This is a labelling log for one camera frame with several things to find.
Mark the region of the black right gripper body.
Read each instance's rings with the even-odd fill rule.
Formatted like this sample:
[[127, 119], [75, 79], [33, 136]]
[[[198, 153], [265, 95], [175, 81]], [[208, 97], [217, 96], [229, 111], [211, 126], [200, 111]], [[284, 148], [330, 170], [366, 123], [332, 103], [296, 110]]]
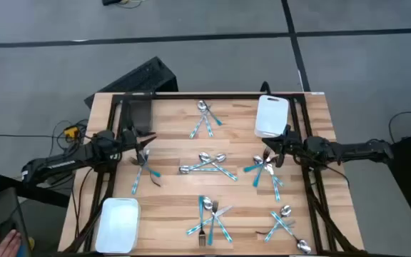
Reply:
[[278, 142], [278, 158], [275, 162], [275, 166], [280, 168], [284, 164], [285, 155], [287, 153], [296, 154], [302, 148], [303, 142], [300, 139], [300, 134], [293, 131], [290, 125], [285, 126], [281, 135], [276, 138], [276, 141]]

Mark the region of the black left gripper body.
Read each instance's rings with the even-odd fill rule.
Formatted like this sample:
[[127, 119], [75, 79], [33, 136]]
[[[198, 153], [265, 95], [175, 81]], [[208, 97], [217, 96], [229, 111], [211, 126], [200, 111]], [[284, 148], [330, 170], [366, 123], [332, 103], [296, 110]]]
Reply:
[[124, 128], [121, 130], [120, 135], [120, 146], [119, 149], [122, 151], [135, 150], [136, 152], [141, 152], [143, 147], [138, 141], [138, 132], [135, 128]]

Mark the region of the white bin with handle slot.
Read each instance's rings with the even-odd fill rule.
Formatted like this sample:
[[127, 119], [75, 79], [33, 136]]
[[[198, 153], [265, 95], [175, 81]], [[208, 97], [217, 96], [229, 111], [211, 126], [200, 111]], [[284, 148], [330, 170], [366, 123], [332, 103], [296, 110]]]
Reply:
[[284, 134], [288, 124], [289, 101], [275, 96], [262, 95], [258, 99], [255, 119], [255, 135], [274, 138]]

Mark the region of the spoon with teal handle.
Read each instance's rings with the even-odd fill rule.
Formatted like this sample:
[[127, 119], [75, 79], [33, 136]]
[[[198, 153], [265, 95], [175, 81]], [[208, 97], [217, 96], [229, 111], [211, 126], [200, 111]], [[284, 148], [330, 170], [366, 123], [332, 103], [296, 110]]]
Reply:
[[210, 106], [204, 101], [202, 100], [203, 105], [206, 107], [208, 113], [212, 116], [212, 118], [215, 120], [215, 122], [219, 125], [222, 126], [223, 123], [222, 121], [211, 111]]

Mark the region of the dark grey plastic bin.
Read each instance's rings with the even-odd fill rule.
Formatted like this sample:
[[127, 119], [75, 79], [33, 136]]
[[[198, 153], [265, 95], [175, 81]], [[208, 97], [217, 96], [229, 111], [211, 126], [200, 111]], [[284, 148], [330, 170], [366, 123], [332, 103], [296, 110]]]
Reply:
[[152, 101], [148, 99], [123, 100], [121, 107], [121, 128], [135, 128], [139, 134], [151, 132]]

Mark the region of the yellow power plug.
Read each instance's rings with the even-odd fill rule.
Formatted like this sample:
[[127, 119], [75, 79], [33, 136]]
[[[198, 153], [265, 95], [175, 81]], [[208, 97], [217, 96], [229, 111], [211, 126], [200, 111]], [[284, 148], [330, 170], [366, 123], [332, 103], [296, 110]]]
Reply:
[[69, 126], [63, 130], [65, 138], [75, 140], [80, 135], [80, 129], [78, 126]]

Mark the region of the white rectangular plastic bin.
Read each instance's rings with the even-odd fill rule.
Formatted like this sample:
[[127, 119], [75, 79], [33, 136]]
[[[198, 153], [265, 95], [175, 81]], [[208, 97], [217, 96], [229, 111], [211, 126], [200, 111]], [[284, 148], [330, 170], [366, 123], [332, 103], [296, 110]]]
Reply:
[[103, 203], [95, 249], [130, 253], [137, 245], [141, 208], [135, 198], [107, 198]]

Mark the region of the black desk leg bar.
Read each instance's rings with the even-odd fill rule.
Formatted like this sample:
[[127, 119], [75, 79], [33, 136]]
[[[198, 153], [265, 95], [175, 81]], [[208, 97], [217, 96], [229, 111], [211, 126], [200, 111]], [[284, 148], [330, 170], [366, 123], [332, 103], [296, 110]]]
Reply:
[[37, 186], [25, 186], [21, 181], [0, 175], [0, 191], [8, 188], [13, 188], [16, 194], [23, 198], [62, 208], [67, 208], [69, 205], [69, 197], [62, 193]]

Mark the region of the black computer mouse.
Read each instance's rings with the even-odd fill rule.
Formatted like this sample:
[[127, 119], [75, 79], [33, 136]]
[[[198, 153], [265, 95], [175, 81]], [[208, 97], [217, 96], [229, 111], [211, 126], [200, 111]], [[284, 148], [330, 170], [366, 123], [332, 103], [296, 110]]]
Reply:
[[16, 229], [16, 224], [12, 220], [0, 223], [0, 241], [4, 239], [11, 230], [14, 229]]

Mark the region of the person's hand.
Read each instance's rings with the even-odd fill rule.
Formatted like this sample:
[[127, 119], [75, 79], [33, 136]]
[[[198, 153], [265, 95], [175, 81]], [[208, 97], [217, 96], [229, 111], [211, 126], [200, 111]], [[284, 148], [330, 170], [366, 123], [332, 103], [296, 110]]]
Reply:
[[16, 257], [21, 246], [21, 234], [11, 230], [0, 243], [0, 257]]

